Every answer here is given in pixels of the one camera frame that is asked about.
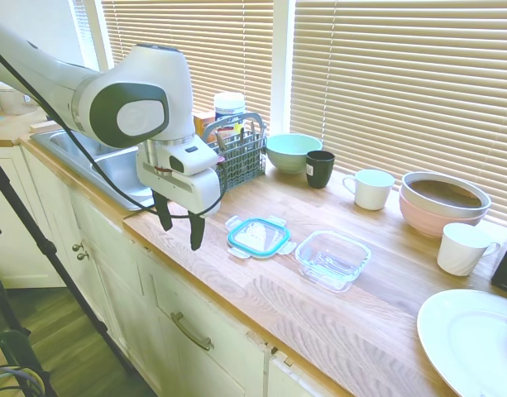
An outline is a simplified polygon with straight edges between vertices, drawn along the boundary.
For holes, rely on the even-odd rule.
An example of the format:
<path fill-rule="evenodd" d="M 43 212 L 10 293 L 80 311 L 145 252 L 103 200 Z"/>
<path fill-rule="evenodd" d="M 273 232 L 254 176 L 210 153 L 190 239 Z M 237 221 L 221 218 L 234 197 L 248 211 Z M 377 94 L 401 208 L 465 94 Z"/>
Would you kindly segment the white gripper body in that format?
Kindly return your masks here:
<path fill-rule="evenodd" d="M 169 201 L 203 218 L 220 209 L 220 181 L 212 168 L 188 176 L 174 170 L 158 170 L 137 160 L 136 172 L 140 181 L 151 189 L 159 213 L 167 212 L 165 206 Z"/>

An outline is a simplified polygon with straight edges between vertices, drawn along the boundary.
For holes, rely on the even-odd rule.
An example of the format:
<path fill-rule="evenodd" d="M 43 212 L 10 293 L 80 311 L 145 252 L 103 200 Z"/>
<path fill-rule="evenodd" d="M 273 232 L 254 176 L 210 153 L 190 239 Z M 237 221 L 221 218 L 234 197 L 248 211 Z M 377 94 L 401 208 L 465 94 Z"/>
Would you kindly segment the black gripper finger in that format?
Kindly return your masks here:
<path fill-rule="evenodd" d="M 169 200 L 155 190 L 152 191 L 152 195 L 155 204 L 155 211 L 160 219 L 160 224 L 165 231 L 169 231 L 173 227 L 170 210 L 168 208 Z"/>
<path fill-rule="evenodd" d="M 202 245 L 205 219 L 202 216 L 189 212 L 189 223 L 190 246 L 193 251 L 197 251 Z"/>

